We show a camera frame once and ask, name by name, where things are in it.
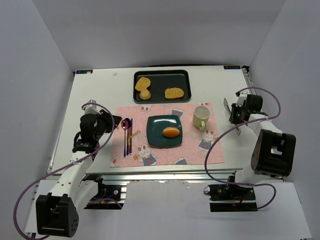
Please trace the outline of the metal tongs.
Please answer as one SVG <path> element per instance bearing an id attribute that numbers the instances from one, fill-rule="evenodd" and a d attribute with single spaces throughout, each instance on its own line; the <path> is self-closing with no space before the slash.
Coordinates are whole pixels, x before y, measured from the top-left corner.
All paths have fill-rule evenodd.
<path id="1" fill-rule="evenodd" d="M 229 113 L 229 116 L 231 116 L 232 111 L 231 111 L 231 109 L 230 109 L 229 103 L 228 103 L 228 101 L 227 101 L 226 98 L 223 99 L 223 105 L 224 105 L 224 108 L 225 108 L 225 109 L 227 110 L 227 112 Z M 241 134 L 241 130 L 240 130 L 238 127 L 236 128 L 236 130 L 237 130 L 237 135 L 239 136 L 239 135 Z"/>

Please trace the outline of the glossy orange bread bun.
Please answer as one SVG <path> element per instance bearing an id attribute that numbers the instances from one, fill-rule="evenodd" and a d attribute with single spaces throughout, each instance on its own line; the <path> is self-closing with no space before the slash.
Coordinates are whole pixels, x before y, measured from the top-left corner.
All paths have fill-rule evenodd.
<path id="1" fill-rule="evenodd" d="M 176 138 L 177 136 L 180 135 L 180 130 L 176 127 L 166 127 L 163 131 L 162 134 L 166 138 Z"/>

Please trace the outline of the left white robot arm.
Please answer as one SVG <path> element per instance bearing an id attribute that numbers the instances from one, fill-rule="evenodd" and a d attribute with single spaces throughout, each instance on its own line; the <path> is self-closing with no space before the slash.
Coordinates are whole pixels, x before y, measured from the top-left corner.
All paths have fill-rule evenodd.
<path id="1" fill-rule="evenodd" d="M 86 176 L 92 165 L 99 140 L 112 133 L 122 118 L 105 110 L 89 108 L 80 118 L 80 131 L 73 140 L 71 166 L 65 169 L 54 187 L 46 195 L 39 195 L 35 202 L 37 232 L 40 235 L 71 238 L 79 225 L 83 209 L 99 192 L 97 180 Z"/>

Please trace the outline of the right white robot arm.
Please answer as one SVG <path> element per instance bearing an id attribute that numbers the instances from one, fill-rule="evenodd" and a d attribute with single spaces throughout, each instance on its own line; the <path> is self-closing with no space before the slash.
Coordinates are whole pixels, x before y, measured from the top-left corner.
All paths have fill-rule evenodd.
<path id="1" fill-rule="evenodd" d="M 234 182 L 248 188 L 268 178 L 291 174 L 296 137 L 278 129 L 267 113 L 262 112 L 263 98 L 259 95 L 238 93 L 231 105 L 231 124 L 244 124 L 257 136 L 249 165 L 234 173 Z"/>

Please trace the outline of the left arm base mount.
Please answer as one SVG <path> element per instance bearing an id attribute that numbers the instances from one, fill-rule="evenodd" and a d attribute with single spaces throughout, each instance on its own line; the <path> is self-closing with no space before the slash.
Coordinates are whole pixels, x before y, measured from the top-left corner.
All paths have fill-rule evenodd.
<path id="1" fill-rule="evenodd" d="M 122 186 L 106 184 L 101 175 L 90 174 L 83 178 L 83 181 L 97 183 L 97 194 L 90 199 L 85 207 L 86 210 L 120 210 L 123 206 L 121 201 Z"/>

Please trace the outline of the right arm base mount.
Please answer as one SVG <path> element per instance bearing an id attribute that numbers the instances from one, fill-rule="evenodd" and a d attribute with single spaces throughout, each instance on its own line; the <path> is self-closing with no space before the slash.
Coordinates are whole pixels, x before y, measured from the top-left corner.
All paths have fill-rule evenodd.
<path id="1" fill-rule="evenodd" d="M 253 187 L 234 184 L 210 184 L 203 189 L 203 193 L 209 196 L 212 213 L 258 211 Z"/>

